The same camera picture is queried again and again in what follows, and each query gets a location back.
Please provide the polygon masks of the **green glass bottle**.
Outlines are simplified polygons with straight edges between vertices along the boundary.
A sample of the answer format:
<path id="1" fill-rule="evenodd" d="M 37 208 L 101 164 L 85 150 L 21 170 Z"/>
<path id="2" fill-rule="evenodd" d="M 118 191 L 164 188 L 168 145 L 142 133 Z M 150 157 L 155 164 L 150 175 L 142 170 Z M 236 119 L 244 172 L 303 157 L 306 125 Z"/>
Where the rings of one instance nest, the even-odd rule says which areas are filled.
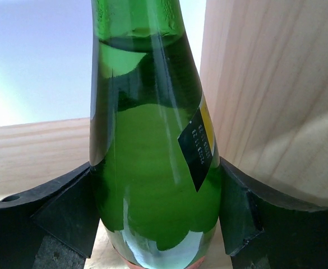
<path id="1" fill-rule="evenodd" d="M 130 268 L 198 268 L 218 220 L 215 135 L 178 1 L 93 1 L 90 170 Z"/>

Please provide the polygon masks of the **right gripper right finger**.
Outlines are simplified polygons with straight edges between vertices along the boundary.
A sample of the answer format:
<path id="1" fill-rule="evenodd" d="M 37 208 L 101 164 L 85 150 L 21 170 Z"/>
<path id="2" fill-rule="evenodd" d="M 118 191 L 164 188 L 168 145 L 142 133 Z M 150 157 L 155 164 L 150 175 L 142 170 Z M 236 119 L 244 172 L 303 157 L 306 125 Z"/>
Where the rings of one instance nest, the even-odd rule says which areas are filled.
<path id="1" fill-rule="evenodd" d="M 328 268 L 328 207 L 277 191 L 220 160 L 220 226 L 233 268 Z"/>

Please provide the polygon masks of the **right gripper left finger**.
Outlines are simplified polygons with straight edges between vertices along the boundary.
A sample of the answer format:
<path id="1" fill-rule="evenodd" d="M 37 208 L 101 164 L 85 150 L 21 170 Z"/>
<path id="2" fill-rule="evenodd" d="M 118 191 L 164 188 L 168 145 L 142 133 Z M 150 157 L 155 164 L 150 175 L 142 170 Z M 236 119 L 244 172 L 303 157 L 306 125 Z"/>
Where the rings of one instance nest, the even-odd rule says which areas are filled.
<path id="1" fill-rule="evenodd" d="M 98 225 L 85 163 L 0 200 L 0 268 L 83 268 Z"/>

